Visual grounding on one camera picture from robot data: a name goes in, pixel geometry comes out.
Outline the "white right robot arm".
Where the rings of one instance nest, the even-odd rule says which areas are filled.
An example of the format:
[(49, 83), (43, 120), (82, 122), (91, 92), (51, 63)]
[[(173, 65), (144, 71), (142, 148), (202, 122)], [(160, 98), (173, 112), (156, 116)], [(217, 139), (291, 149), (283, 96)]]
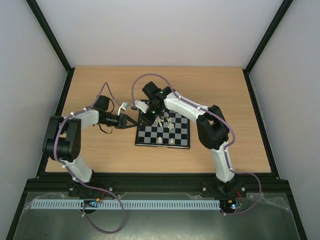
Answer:
[(147, 83), (142, 92), (147, 96), (149, 105), (141, 108), (142, 121), (151, 126), (158, 115), (164, 110), (174, 111), (194, 122), (197, 127), (198, 139), (211, 151), (218, 183), (218, 191), (229, 196), (236, 189), (232, 179), (235, 176), (228, 150), (230, 126), (221, 109), (193, 102), (170, 87), (160, 89), (152, 81)]

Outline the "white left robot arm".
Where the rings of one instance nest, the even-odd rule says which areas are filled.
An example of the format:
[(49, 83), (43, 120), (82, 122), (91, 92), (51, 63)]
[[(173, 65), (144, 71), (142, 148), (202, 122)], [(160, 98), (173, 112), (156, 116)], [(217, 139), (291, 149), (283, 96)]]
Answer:
[(126, 114), (108, 112), (110, 100), (109, 97), (101, 95), (92, 108), (72, 113), (69, 118), (52, 116), (49, 119), (42, 152), (59, 162), (75, 182), (90, 182), (94, 172), (80, 156), (82, 130), (94, 125), (105, 125), (120, 130), (138, 125)]

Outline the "black and grey chessboard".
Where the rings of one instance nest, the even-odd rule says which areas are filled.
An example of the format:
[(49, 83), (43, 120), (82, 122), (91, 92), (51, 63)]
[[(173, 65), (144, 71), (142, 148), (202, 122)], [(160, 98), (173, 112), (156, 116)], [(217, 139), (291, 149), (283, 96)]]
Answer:
[[(135, 146), (143, 147), (167, 147), (178, 149), (189, 149), (191, 144), (190, 120), (175, 111), (162, 111), (157, 118), (164, 120), (163, 127), (156, 122), (146, 125), (142, 122), (141, 112), (138, 115), (138, 126), (136, 129)], [(169, 123), (174, 124), (174, 129), (169, 130)], [(162, 143), (158, 143), (158, 137), (162, 137)]]

